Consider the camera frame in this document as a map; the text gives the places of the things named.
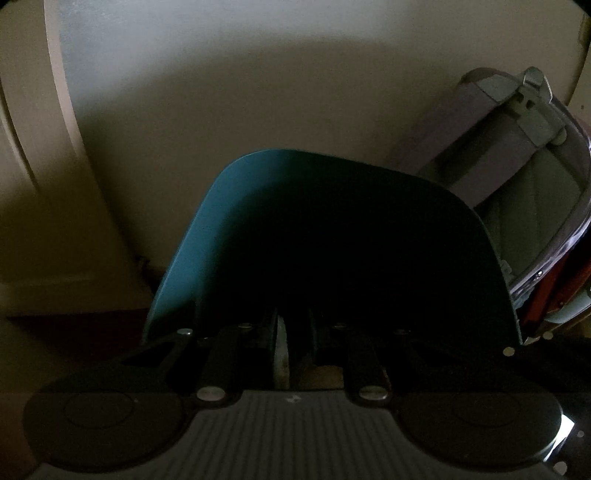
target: teal chair backrest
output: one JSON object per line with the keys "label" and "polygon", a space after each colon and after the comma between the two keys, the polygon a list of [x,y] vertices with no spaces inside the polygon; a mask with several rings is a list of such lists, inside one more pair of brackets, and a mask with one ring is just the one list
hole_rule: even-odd
{"label": "teal chair backrest", "polygon": [[246,155],[220,173],[160,285],[144,339],[298,302],[453,348],[521,343],[487,234],[461,200],[385,168],[292,150]]}

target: red object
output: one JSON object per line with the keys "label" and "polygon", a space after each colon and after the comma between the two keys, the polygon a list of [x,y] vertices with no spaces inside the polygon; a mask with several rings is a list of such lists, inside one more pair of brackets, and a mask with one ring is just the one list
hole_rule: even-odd
{"label": "red object", "polygon": [[552,295],[556,282],[562,273],[564,264],[566,263],[569,255],[570,252],[568,252],[558,262],[556,262],[556,264],[545,275],[545,277],[540,280],[538,287],[531,295],[525,315],[523,315],[520,320],[522,327],[527,326],[529,328],[537,326],[544,319],[547,306],[550,302],[550,296]]}

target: black plastic part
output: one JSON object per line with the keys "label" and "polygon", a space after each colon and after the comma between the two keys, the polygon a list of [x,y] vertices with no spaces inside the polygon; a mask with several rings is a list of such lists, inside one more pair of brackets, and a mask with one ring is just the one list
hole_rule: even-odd
{"label": "black plastic part", "polygon": [[[347,350],[345,389],[352,398],[362,404],[383,405],[391,400],[388,378],[374,351],[371,339],[362,331],[347,328],[343,332]],[[379,400],[368,400],[360,396],[367,387],[383,388],[387,396]]]}
{"label": "black plastic part", "polygon": [[171,445],[187,411],[166,377],[189,341],[168,336],[36,393],[23,417],[36,457],[68,470],[102,472],[140,463]]}
{"label": "black plastic part", "polygon": [[221,406],[230,396],[237,393],[237,364],[242,335],[246,332],[233,325],[225,327],[217,334],[207,362],[201,372],[196,391],[201,388],[221,388],[226,395],[219,401],[201,402],[202,406]]}
{"label": "black plastic part", "polygon": [[510,469],[543,460],[561,425],[555,396],[486,365],[433,369],[402,399],[403,428],[447,462]]}

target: round black pad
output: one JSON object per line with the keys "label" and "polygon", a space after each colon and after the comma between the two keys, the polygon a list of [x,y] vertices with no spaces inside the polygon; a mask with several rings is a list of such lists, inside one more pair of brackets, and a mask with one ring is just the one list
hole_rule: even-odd
{"label": "round black pad", "polygon": [[542,460],[560,428],[556,398],[500,369],[446,367],[406,395],[400,420],[432,454],[482,469]]}
{"label": "round black pad", "polygon": [[108,471],[164,448],[184,420],[175,393],[37,393],[27,403],[27,440],[43,461],[68,470]]}

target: wooden piece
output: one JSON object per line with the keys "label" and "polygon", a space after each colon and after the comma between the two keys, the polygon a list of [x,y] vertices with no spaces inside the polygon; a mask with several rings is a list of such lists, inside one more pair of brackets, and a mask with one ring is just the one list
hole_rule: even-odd
{"label": "wooden piece", "polygon": [[57,0],[11,3],[0,11],[0,310],[98,312],[150,301],[86,158]]}

